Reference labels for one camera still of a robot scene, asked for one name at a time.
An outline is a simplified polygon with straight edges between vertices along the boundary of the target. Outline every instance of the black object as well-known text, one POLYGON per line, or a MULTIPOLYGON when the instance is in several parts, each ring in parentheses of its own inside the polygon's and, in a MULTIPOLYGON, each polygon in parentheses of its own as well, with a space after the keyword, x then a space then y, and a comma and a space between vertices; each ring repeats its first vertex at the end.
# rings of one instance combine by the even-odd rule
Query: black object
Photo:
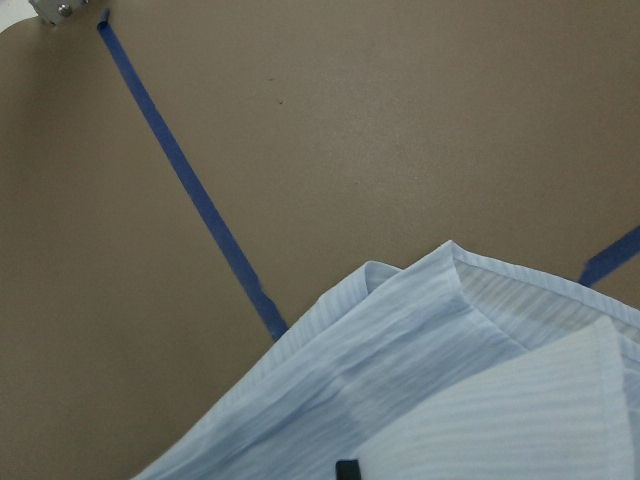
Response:
POLYGON ((338 460, 336 462, 336 480, 362 480, 358 460, 338 460))

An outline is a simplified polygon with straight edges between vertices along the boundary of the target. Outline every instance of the blue tape strip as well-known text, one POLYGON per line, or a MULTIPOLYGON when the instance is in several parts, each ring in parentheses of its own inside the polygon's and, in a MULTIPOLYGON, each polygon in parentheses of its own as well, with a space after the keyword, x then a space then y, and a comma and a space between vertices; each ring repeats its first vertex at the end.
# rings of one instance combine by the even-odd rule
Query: blue tape strip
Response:
POLYGON ((638 253, 640 253, 640 226, 589 260, 578 283, 590 287, 638 253))
POLYGON ((169 162, 171 162, 171 166, 191 197, 193 204, 198 209, 202 220, 204 220, 204 223, 207 225, 218 247, 222 250, 231 270, 233 270, 233 273, 242 284, 244 291, 253 303, 253 306, 262 318, 274 341, 278 340, 284 332, 287 331, 287 324, 280 316, 276 305, 262 290, 256 272, 251 267, 251 264, 240 249, 235 238, 233 238, 231 231, 211 201, 211 198, 209 198, 209 195, 207 195, 206 190, 200 183, 200 180, 198 180, 191 165, 189 165, 187 158, 180 149, 171 130, 169 130, 169 127, 151 100, 149 93, 140 81, 118 37, 109 25, 108 8, 104 11, 98 23, 98 32, 100 32, 100 36, 111 52, 122 78, 129 87, 133 98, 138 103, 138 107, 140 107, 144 117, 147 119, 149 127, 153 130, 169 162))

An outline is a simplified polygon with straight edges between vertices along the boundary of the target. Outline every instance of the white striped cloth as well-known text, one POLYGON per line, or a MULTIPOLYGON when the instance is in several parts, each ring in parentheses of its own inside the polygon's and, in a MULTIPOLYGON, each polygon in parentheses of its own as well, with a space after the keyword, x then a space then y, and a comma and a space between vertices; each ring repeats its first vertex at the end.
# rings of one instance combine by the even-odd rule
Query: white striped cloth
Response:
POLYGON ((578 464, 584 468, 571 471, 589 475, 563 478, 633 478, 633 452, 640 445, 639 335, 638 310, 568 280, 471 254, 453 242, 405 270, 370 262, 324 294, 136 479, 331 479, 336 460, 350 455, 362 456, 365 480, 377 475, 373 470, 387 473, 370 478, 488 478, 491 465, 492 478, 533 478, 533 463, 544 467, 536 478, 560 478, 578 464), (561 342, 568 342, 566 354, 557 346, 561 342), (598 348, 608 352, 601 363, 594 357, 598 348), (566 365, 560 369, 558 361, 566 365), (598 381, 598 405, 610 415, 591 415, 598 408, 598 381), (501 391, 504 397, 492 397, 501 391), (523 399, 523 391, 536 394, 523 399), (470 430, 460 430, 466 423, 455 418, 447 426, 446 418, 463 415, 465 405, 470 430), (513 416, 529 410, 530 417, 513 416), (438 412, 437 425, 426 420, 432 419, 425 413, 430 411, 438 412), (563 415, 570 425, 556 429, 563 415), (550 427, 537 428, 544 418, 550 427), (401 440, 396 426, 402 422, 415 422, 416 435, 401 440), (438 442, 458 432, 457 443, 470 448, 474 438, 484 438, 478 435, 494 438, 489 423, 493 455, 483 456, 486 445, 479 445, 460 460, 456 443, 438 442), (471 430, 476 427, 483 431, 471 430), (547 455, 557 443, 554 432, 580 437, 570 452, 574 456, 562 454, 566 468, 547 455), (403 444, 414 453, 413 463, 403 457, 412 469, 378 468, 376 458, 391 465, 382 455, 390 442, 397 443, 396 453, 403 444), (429 442, 441 447, 439 463, 423 450, 433 446, 429 442), (501 456, 505 442, 520 456, 501 456), (409 448, 411 443, 416 447, 409 448), (532 456, 525 459, 527 451, 532 456), (452 465, 458 460, 461 470, 452 465), (448 469, 460 475, 447 477, 448 469), (512 475, 516 470, 520 476, 512 475))

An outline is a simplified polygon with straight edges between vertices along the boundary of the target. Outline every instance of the brown surface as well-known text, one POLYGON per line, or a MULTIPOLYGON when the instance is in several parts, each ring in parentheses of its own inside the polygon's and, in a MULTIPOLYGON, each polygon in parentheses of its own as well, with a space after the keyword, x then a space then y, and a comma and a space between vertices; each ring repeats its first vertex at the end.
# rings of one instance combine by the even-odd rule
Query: brown surface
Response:
MULTIPOLYGON (((92 2, 0 35, 0 478, 126 478, 270 345, 101 8, 289 323, 452 238, 576 278, 638 224, 640 4, 92 2)), ((640 305, 635 258, 599 285, 640 305)))

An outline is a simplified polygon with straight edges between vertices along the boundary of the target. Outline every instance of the cloth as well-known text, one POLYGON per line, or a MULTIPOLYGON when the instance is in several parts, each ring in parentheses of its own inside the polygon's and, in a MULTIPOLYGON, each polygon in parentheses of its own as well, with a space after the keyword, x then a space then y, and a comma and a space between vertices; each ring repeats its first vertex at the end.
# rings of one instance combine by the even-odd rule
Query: cloth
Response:
POLYGON ((638 310, 453 242, 369 262, 135 478, 633 478, 639 339, 638 310))

